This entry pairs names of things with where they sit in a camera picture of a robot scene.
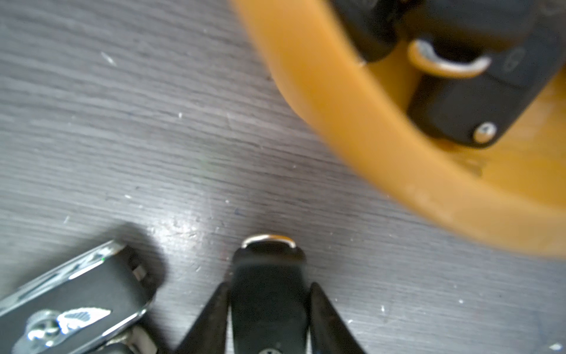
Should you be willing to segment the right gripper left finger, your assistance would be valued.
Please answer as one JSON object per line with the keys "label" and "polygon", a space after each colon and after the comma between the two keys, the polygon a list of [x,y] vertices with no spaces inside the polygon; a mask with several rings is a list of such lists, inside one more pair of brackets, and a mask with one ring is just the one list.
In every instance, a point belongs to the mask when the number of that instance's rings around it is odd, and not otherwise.
{"label": "right gripper left finger", "polygon": [[219,284],[174,353],[224,354],[229,310],[229,284]]}

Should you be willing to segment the black car key top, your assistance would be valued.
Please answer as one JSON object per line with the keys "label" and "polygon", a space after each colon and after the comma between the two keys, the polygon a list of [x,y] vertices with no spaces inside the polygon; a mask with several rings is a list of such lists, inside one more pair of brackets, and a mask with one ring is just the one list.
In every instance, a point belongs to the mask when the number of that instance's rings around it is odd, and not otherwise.
{"label": "black car key top", "polygon": [[252,235],[232,258],[236,353],[305,353],[309,291],[305,253],[289,237]]}

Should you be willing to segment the yellow plastic storage box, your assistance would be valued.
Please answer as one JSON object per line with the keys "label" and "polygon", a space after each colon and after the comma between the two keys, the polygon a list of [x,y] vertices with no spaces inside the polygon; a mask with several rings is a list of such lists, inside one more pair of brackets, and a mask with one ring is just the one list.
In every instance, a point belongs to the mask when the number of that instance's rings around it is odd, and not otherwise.
{"label": "yellow plastic storage box", "polygon": [[328,1],[233,5],[289,106],[362,177],[468,239],[565,257],[564,72],[497,143],[460,147],[406,116],[421,75],[405,44],[364,63]]}

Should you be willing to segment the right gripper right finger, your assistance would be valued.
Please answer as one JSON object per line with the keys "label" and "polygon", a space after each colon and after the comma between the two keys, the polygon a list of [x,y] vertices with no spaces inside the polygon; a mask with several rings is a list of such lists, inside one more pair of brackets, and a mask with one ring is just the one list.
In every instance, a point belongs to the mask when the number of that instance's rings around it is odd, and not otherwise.
{"label": "right gripper right finger", "polygon": [[312,353],[365,353],[318,283],[310,287],[310,340]]}

